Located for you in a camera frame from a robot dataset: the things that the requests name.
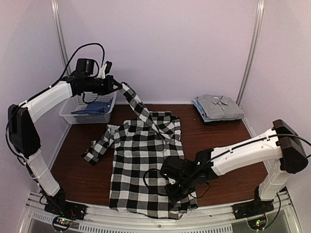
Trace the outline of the black white plaid shirt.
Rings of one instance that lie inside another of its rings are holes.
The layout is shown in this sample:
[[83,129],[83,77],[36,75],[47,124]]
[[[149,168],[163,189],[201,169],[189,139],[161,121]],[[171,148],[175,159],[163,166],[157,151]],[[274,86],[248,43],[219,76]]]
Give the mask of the black white plaid shirt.
[[197,200],[187,197],[172,203],[165,192],[168,181],[159,174],[168,156],[184,157],[180,118],[171,112],[150,111],[126,83],[121,93],[137,117],[121,125],[108,125],[101,139],[92,141],[82,157],[96,165],[108,149],[114,150],[110,209],[157,219],[180,219],[197,208]]

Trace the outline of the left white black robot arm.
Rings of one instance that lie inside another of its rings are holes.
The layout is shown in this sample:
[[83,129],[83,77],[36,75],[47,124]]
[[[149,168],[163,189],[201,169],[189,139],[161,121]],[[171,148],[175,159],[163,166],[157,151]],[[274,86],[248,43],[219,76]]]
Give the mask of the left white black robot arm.
[[93,59],[78,59],[76,70],[69,76],[61,76],[58,81],[35,96],[19,105],[13,104],[8,109],[8,139],[16,149],[18,157],[24,159],[32,179],[47,196],[55,197],[61,187],[44,161],[35,124],[52,108],[74,96],[85,92],[104,96],[122,88],[109,73],[112,62],[105,62],[97,75],[93,75],[94,63]]

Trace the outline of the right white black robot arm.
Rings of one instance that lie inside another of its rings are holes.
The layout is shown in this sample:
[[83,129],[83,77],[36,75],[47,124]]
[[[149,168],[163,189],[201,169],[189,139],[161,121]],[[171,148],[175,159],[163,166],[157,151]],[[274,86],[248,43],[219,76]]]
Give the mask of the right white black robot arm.
[[227,147],[199,151],[193,161],[168,156],[160,174],[174,183],[165,186],[171,202],[178,202],[195,191],[197,184],[217,179],[233,170],[267,160],[274,166],[255,191],[255,199],[249,203],[253,214],[260,214],[281,190],[289,176],[304,170],[309,163],[302,142],[304,138],[283,120],[273,122],[273,127],[255,138]]

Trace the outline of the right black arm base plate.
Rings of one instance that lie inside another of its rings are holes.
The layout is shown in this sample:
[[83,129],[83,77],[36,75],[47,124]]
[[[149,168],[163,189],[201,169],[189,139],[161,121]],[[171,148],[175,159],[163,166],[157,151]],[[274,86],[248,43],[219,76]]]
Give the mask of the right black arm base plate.
[[261,215],[274,210],[273,201],[261,201],[254,199],[243,203],[234,204],[232,206],[235,219],[249,218]]

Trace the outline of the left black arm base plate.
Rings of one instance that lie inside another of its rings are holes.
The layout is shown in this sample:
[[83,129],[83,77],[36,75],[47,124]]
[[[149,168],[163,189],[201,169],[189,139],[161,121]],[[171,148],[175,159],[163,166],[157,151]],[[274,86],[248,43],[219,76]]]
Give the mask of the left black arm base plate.
[[62,216],[72,220],[84,220],[86,206],[66,200],[56,201],[56,199],[47,196],[47,204],[44,210],[57,216]]

